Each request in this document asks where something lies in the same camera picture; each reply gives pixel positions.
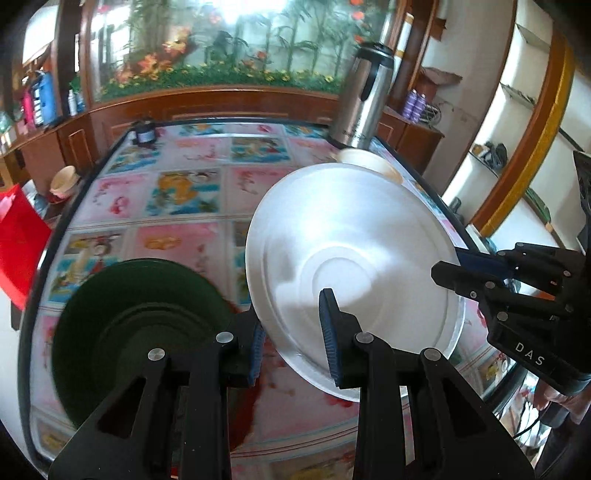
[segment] printed tablecloth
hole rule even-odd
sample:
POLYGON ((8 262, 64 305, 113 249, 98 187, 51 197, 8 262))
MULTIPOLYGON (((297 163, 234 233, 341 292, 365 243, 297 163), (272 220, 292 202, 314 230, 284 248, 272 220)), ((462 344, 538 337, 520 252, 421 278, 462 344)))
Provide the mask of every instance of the printed tablecloth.
MULTIPOLYGON (((33 331, 30 427, 35 448, 53 460, 74 434, 51 378, 51 343, 65 303, 90 276, 130 258, 173 260, 207 277, 232 303, 250 303, 244 253, 250 218, 263 195, 291 171, 330 162, 336 149, 313 126, 196 122, 158 128, 152 148, 131 135, 111 155, 82 200, 49 270, 33 331)), ((465 247, 446 215, 377 140, 371 150, 465 247)), ((495 388, 510 360, 486 343, 475 302, 452 364, 480 394, 495 388)), ((299 377, 265 344, 254 422, 232 452, 241 478, 350 478, 358 404, 334 398, 299 377)), ((408 404, 404 407, 410 427, 408 404)), ((407 439, 411 433, 407 429, 407 439)), ((413 458, 412 448, 407 458, 413 458)))

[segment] red bag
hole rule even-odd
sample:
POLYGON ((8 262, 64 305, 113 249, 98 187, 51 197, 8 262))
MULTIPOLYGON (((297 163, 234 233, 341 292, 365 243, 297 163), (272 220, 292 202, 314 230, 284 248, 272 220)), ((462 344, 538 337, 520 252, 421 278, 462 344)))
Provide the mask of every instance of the red bag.
POLYGON ((0 288, 21 310, 50 234, 19 185, 0 193, 0 288))

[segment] aquarium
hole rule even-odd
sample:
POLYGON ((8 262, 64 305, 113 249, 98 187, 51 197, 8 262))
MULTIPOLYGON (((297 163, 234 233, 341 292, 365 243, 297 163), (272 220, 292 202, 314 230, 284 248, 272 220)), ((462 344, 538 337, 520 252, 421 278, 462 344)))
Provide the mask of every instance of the aquarium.
POLYGON ((377 40, 395 0, 99 0, 91 24, 95 101, 201 85, 337 93, 357 45, 377 40))

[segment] wooden shelf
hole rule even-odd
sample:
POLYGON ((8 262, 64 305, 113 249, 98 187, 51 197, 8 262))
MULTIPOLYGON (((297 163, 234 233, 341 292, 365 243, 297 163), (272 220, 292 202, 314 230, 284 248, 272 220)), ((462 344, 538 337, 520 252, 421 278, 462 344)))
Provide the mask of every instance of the wooden shelf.
POLYGON ((519 24, 515 24, 517 26, 517 30, 519 30, 519 33, 521 34, 521 36, 523 37, 523 39, 525 40, 525 42, 529 45, 531 45, 534 48, 537 48, 538 50, 541 50, 545 53, 550 53, 550 44, 546 43, 544 40, 542 40, 540 37, 538 37, 535 33, 533 33, 531 30, 528 30, 527 28, 523 27, 522 25, 519 24))

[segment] green bowl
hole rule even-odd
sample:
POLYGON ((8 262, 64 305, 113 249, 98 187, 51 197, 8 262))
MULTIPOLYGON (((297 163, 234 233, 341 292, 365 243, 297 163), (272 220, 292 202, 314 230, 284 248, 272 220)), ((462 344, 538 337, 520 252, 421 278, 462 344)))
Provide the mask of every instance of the green bowl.
POLYGON ((53 378, 69 419, 82 425, 141 371, 152 348, 194 349, 232 316, 212 284, 177 263, 143 258, 105 268, 72 295, 53 338, 53 378))

